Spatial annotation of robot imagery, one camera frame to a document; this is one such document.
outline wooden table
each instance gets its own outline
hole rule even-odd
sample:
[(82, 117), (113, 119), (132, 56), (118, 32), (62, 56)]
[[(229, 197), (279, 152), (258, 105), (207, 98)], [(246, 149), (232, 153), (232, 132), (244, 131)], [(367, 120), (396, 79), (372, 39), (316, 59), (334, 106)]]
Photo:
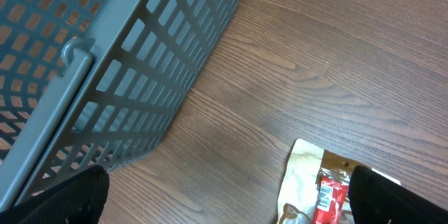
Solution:
[(102, 223), (273, 223), (294, 140), (448, 208), (448, 0), (241, 0)]

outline wood grain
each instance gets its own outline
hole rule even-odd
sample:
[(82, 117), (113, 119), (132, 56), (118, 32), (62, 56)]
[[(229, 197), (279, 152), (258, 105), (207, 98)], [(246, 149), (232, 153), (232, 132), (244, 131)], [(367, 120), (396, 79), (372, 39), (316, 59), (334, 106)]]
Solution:
[(101, 223), (272, 223), (303, 138), (448, 208), (448, 0), (240, 0)]

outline gray plastic basket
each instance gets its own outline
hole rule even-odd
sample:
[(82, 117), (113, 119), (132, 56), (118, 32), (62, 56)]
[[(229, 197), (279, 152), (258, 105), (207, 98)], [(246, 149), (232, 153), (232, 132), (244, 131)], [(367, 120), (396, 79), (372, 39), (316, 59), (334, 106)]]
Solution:
[(0, 0), (0, 211), (153, 150), (237, 2)]

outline red label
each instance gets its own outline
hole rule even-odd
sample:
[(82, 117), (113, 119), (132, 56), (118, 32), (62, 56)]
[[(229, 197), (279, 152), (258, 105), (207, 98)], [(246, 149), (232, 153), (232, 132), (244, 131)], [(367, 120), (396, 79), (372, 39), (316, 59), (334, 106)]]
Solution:
[(313, 224), (337, 224), (348, 190), (349, 185), (323, 177)]

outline brown wood surface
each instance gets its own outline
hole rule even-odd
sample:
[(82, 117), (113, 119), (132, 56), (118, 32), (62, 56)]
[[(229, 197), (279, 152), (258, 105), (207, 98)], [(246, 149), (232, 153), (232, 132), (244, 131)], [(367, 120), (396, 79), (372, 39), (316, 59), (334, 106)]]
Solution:
[(272, 223), (297, 138), (448, 208), (448, 0), (240, 0), (101, 223)]

